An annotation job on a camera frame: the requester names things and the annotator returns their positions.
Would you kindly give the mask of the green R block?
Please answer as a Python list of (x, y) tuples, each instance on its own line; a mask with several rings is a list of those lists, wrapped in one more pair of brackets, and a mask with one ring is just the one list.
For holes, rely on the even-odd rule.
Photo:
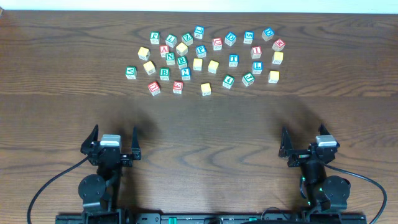
[(180, 70), (183, 69), (183, 68), (187, 68), (188, 67), (188, 62), (187, 62), (186, 56), (178, 57), (177, 58), (177, 65), (178, 65), (178, 68)]

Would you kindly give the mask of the yellow O block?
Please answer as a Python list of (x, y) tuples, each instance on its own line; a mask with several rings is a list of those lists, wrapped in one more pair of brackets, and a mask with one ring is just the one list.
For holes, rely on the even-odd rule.
[(284, 53), (283, 52), (274, 52), (273, 57), (272, 57), (272, 63), (275, 65), (280, 65), (284, 59)]

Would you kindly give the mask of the green B block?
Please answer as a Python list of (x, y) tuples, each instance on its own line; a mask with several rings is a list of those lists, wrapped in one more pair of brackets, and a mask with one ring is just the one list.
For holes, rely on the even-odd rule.
[(170, 69), (169, 68), (161, 68), (159, 70), (159, 77), (161, 80), (170, 80)]

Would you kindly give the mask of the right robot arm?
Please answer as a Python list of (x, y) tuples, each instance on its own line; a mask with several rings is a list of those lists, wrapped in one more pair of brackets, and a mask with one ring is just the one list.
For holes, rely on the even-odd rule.
[(306, 223), (343, 223), (342, 211), (347, 209), (351, 184), (340, 176), (326, 174), (325, 167), (335, 159), (340, 144), (324, 125), (318, 131), (307, 149), (294, 149), (287, 128), (283, 128), (279, 157), (286, 157), (287, 165), (299, 167), (302, 173), (300, 193), (308, 207), (298, 218)]

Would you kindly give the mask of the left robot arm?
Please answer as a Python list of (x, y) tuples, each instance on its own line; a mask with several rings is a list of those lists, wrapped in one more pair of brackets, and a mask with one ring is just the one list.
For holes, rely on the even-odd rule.
[(132, 223), (130, 212), (117, 207), (123, 167), (131, 167), (133, 161), (141, 159), (141, 148), (137, 129), (132, 132), (131, 152), (121, 152), (121, 136), (105, 134), (98, 139), (99, 127), (95, 126), (81, 145), (81, 153), (91, 165), (97, 167), (96, 174), (83, 178), (78, 193), (83, 201), (83, 223)]

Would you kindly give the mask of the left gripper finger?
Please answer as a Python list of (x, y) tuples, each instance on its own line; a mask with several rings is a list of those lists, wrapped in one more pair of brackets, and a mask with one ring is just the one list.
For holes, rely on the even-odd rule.
[(91, 152), (98, 141), (99, 127), (96, 124), (89, 136), (81, 144), (81, 152)]
[(133, 154), (140, 154), (141, 147), (139, 145), (138, 137), (137, 137), (137, 128), (133, 128), (132, 132), (132, 143), (131, 143), (131, 151)]

